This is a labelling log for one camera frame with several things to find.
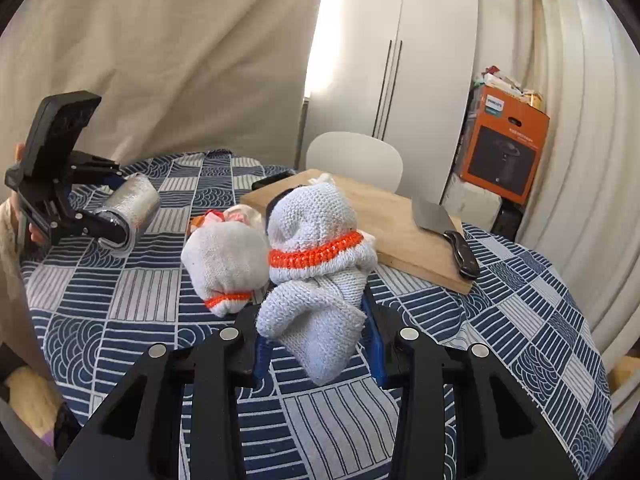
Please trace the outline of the white glove orange band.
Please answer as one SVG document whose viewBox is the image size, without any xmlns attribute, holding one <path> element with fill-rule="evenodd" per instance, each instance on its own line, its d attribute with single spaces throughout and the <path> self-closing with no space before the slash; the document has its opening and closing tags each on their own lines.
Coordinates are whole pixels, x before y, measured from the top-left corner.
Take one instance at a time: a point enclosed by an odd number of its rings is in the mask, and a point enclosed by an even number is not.
<svg viewBox="0 0 640 480">
<path fill-rule="evenodd" d="M 186 241 L 181 262 L 206 309 L 224 318 L 239 313 L 268 283 L 268 252 L 261 232 L 211 211 Z"/>
<path fill-rule="evenodd" d="M 269 278 L 257 333 L 283 344 L 309 379 L 332 382 L 356 351 L 361 300 L 378 264 L 375 239 L 332 178 L 278 196 L 267 214 Z"/>
</svg>

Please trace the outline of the clutter pile on box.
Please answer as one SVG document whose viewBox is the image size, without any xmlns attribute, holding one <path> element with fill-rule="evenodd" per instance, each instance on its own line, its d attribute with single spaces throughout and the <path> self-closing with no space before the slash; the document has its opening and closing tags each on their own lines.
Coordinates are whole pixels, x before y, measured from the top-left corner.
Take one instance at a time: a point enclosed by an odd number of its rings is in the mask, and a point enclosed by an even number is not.
<svg viewBox="0 0 640 480">
<path fill-rule="evenodd" d="M 523 87 L 519 82 L 503 73 L 498 66 L 488 66 L 474 77 L 473 86 L 477 87 L 481 84 L 510 94 L 536 110 L 544 111 L 544 96 L 541 92 Z"/>
</svg>

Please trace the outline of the orange Philips box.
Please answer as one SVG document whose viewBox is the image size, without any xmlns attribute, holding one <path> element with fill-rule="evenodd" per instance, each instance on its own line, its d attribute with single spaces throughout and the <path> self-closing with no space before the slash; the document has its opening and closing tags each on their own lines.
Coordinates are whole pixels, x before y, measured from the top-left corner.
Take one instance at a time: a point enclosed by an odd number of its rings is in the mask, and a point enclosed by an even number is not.
<svg viewBox="0 0 640 480">
<path fill-rule="evenodd" d="M 546 142 L 549 117 L 499 89 L 471 92 L 454 173 L 512 203 L 524 205 Z"/>
</svg>

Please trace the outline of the white styrofoam box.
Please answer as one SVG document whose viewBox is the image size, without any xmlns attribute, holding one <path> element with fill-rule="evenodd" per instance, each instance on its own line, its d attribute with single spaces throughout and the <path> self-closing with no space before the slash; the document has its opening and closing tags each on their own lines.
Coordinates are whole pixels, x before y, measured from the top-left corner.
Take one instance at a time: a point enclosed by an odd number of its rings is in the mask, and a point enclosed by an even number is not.
<svg viewBox="0 0 640 480">
<path fill-rule="evenodd" d="M 440 203 L 450 216 L 489 232 L 498 217 L 502 198 L 450 174 Z"/>
</svg>

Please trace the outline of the wooden cutting board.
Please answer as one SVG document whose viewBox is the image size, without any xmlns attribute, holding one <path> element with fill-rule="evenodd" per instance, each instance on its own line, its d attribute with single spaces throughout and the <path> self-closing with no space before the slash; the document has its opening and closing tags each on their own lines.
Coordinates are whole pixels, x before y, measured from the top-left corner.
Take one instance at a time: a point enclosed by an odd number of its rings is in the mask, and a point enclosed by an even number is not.
<svg viewBox="0 0 640 480">
<path fill-rule="evenodd" d="M 461 295 L 472 289 L 449 243 L 420 229 L 411 200 L 392 192 L 311 169 L 247 192 L 241 203 L 264 218 L 277 284 L 381 263 Z"/>
</svg>

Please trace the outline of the red white paper trash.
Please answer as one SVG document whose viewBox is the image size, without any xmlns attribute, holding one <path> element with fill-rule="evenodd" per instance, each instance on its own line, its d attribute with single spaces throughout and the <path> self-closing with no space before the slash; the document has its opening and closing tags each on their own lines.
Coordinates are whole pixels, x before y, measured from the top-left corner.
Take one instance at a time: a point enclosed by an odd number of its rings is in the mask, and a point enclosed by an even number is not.
<svg viewBox="0 0 640 480">
<path fill-rule="evenodd" d="M 224 211 L 209 209 L 205 214 L 192 218 L 189 226 L 186 228 L 186 235 L 190 236 L 207 220 L 213 222 L 241 222 L 260 232 L 265 229 L 264 220 L 262 220 L 262 214 L 260 212 L 250 206 L 237 204 Z"/>
</svg>

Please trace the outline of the white wardrobe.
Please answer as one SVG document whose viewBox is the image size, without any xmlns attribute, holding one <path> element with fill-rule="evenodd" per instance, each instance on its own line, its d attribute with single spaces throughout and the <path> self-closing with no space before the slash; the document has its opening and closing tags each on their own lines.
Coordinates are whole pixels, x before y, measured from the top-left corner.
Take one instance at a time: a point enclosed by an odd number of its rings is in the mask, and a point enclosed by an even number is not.
<svg viewBox="0 0 640 480">
<path fill-rule="evenodd" d="M 472 79 L 478 0 L 321 0 L 302 145 L 373 136 L 404 163 L 399 194 L 442 199 Z"/>
</svg>

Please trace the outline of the cream curtain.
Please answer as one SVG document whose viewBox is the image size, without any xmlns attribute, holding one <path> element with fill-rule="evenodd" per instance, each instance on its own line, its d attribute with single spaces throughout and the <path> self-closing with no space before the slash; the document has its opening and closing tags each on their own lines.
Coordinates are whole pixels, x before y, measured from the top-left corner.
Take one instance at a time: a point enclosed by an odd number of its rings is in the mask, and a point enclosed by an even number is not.
<svg viewBox="0 0 640 480">
<path fill-rule="evenodd" d="M 550 118 L 518 232 L 612 370 L 639 338 L 639 53 L 606 0 L 533 0 L 526 86 Z"/>
</svg>

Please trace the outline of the white chair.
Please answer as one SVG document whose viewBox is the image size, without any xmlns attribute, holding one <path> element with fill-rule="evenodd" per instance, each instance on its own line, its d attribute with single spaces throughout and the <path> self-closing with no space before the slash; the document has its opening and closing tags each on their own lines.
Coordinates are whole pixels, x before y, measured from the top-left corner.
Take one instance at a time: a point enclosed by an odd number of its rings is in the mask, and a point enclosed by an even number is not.
<svg viewBox="0 0 640 480">
<path fill-rule="evenodd" d="M 395 193 L 404 173 L 399 152 L 388 143 L 361 133 L 331 131 L 320 134 L 306 151 L 306 169 L 351 178 Z"/>
</svg>

